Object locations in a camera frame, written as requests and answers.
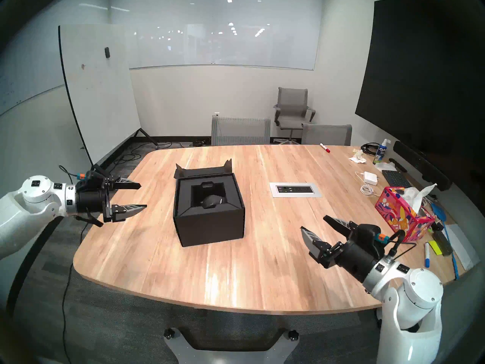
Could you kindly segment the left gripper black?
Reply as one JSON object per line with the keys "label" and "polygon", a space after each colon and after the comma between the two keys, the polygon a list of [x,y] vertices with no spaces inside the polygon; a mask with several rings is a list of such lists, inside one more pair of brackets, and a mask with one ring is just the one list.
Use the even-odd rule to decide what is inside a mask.
{"label": "left gripper black", "polygon": [[82,179],[76,183],[75,202],[77,214],[75,219],[88,224],[102,224],[92,213],[102,213],[104,223],[122,222],[142,212],[146,204],[113,205],[110,207],[110,191],[138,190],[139,183],[120,176],[111,179]]}

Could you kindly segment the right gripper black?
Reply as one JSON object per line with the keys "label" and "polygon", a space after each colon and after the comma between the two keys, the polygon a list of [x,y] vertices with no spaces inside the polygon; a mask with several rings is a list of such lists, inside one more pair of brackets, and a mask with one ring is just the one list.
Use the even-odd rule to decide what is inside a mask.
{"label": "right gripper black", "polygon": [[[353,221],[347,222],[330,216],[324,216],[323,220],[345,238],[351,237],[358,227]],[[325,269],[339,266],[360,283],[364,283],[365,278],[381,259],[368,253],[354,241],[337,242],[335,245],[337,248],[334,249],[329,243],[322,241],[315,233],[303,226],[301,235],[310,257],[315,262]]]}

